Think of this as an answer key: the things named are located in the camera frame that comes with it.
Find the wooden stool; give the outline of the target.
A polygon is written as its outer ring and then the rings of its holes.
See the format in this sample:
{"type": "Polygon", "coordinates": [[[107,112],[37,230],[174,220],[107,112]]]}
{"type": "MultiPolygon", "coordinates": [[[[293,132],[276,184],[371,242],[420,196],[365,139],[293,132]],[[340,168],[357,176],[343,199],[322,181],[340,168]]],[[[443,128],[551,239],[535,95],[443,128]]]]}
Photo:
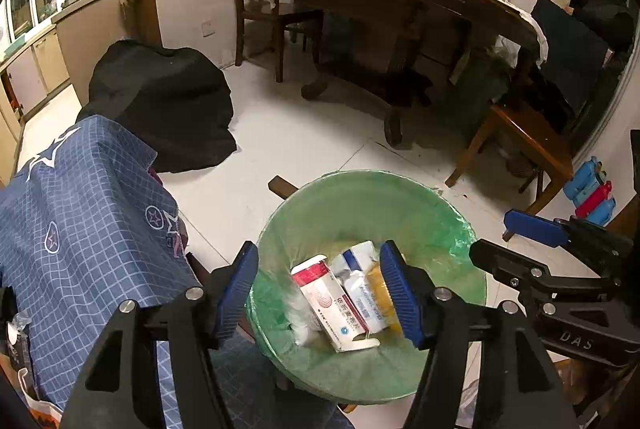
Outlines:
{"type": "Polygon", "coordinates": [[[534,165],[520,193],[536,181],[535,200],[526,208],[529,215],[538,215],[558,195],[574,176],[573,159],[567,141],[553,131],[539,112],[528,106],[519,110],[491,104],[467,149],[458,159],[454,172],[445,184],[454,186],[469,169],[485,143],[497,132],[502,132],[515,143],[516,148],[534,165]]]}

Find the blue checkered tablecloth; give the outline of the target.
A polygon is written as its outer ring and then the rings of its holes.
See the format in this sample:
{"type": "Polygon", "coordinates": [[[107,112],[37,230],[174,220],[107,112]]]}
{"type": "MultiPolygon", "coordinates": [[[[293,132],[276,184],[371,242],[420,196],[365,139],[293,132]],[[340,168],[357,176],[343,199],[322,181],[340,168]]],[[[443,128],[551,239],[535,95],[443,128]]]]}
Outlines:
{"type": "Polygon", "coordinates": [[[154,150],[118,123],[71,126],[1,194],[1,282],[28,322],[35,387],[65,428],[345,428],[279,393],[255,345],[215,337],[214,272],[184,255],[154,150]]]}

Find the beige kitchen counter cabinets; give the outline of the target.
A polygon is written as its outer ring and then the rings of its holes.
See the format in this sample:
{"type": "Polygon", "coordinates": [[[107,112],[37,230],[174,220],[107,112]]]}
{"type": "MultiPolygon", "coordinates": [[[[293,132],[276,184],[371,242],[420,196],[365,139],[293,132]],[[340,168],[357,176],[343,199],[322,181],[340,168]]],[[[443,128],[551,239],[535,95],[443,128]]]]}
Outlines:
{"type": "Polygon", "coordinates": [[[79,0],[1,64],[1,184],[9,183],[26,122],[71,85],[88,102],[94,66],[126,37],[119,0],[79,0]]]}

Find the white blue medicine box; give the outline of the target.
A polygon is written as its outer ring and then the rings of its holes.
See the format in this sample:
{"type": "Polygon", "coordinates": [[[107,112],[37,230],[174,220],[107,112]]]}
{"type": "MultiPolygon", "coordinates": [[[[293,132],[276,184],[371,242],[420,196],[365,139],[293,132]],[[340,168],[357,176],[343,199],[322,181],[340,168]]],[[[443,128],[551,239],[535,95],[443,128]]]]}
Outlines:
{"type": "Polygon", "coordinates": [[[371,299],[364,274],[374,262],[380,263],[380,255],[372,241],[361,241],[342,251],[330,262],[331,271],[354,302],[367,327],[367,320],[371,314],[371,299]]]}

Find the black bag on floor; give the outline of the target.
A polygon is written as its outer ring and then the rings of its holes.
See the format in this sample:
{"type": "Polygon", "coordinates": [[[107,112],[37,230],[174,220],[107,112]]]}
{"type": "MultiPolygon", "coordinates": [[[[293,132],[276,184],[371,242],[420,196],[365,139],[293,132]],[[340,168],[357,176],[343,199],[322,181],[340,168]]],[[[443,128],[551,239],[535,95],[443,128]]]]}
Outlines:
{"type": "Polygon", "coordinates": [[[236,151],[224,73],[194,48],[111,44],[93,69],[78,120],[100,115],[156,152],[158,173],[218,166],[236,151]]]}

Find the red white medicine box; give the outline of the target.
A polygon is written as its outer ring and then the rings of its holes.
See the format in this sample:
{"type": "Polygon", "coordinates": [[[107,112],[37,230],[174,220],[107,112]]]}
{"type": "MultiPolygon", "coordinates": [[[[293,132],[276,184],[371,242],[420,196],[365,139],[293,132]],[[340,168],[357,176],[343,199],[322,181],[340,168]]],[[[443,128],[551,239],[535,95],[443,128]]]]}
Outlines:
{"type": "Polygon", "coordinates": [[[332,273],[325,256],[314,256],[297,264],[291,276],[336,352],[363,351],[380,345],[378,339],[369,335],[366,322],[332,273]]]}

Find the wooden chair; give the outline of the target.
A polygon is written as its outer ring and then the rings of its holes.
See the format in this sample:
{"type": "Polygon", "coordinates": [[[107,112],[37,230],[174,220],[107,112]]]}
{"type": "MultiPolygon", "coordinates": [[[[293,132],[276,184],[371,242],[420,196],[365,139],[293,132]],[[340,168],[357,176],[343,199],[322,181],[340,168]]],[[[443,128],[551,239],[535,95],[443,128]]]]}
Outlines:
{"type": "Polygon", "coordinates": [[[265,22],[271,27],[271,46],[277,55],[276,81],[281,83],[284,75],[285,33],[303,33],[313,37],[320,29],[323,13],[295,3],[275,0],[234,0],[235,5],[235,59],[241,66],[244,59],[245,23],[265,22]]]}

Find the green lined trash bin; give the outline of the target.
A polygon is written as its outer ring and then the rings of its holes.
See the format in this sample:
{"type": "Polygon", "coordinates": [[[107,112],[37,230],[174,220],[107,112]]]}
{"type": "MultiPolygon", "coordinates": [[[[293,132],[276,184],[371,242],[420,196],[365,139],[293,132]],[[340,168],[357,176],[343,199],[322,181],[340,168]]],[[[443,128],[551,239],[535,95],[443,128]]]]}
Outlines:
{"type": "Polygon", "coordinates": [[[404,337],[378,268],[385,241],[437,286],[470,303],[486,301],[473,267],[475,233],[436,190],[382,171],[334,172],[285,199],[258,239],[259,271],[247,317],[259,349],[296,387],[337,403],[383,404],[416,392],[425,353],[404,337]],[[324,256],[377,347],[338,352],[291,274],[324,256]]]}

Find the dark wooden dining table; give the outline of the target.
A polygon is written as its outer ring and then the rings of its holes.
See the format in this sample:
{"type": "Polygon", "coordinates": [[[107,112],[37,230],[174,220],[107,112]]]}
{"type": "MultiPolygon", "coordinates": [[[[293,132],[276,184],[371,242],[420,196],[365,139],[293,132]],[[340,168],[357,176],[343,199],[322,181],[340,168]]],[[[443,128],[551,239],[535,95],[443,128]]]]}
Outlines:
{"type": "Polygon", "coordinates": [[[516,44],[525,53],[525,62],[538,59],[542,48],[535,28],[518,11],[497,0],[299,0],[316,16],[311,22],[314,66],[321,78],[304,85],[305,100],[315,100],[328,86],[326,78],[344,79],[380,98],[387,105],[385,140],[390,146],[402,141],[401,115],[411,107],[422,89],[413,69],[425,39],[436,36],[426,21],[427,11],[437,6],[453,14],[466,28],[483,25],[516,44]],[[386,67],[377,71],[359,62],[351,50],[330,51],[324,25],[329,16],[344,17],[363,25],[368,35],[383,41],[381,50],[390,56],[386,67]]]}

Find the seated person in black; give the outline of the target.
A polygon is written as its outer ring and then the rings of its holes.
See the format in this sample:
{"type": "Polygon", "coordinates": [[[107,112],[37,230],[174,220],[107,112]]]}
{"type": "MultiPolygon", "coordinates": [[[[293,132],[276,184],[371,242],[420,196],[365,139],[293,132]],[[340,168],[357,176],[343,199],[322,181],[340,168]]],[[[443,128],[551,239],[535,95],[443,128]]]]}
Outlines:
{"type": "Polygon", "coordinates": [[[634,40],[627,0],[537,0],[533,18],[548,42],[547,60],[530,75],[526,100],[564,130],[591,96],[608,54],[626,55],[634,40]]]}

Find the yellow gold box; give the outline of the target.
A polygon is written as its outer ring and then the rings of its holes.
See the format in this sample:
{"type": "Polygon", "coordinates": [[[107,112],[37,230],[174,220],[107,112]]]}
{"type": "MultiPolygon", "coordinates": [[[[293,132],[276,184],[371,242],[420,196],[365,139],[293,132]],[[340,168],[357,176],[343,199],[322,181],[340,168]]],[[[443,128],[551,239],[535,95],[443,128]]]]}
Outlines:
{"type": "Polygon", "coordinates": [[[371,299],[371,314],[367,320],[371,334],[381,331],[401,333],[400,323],[393,306],[390,292],[383,279],[381,265],[374,262],[372,267],[364,274],[367,290],[371,299]]]}

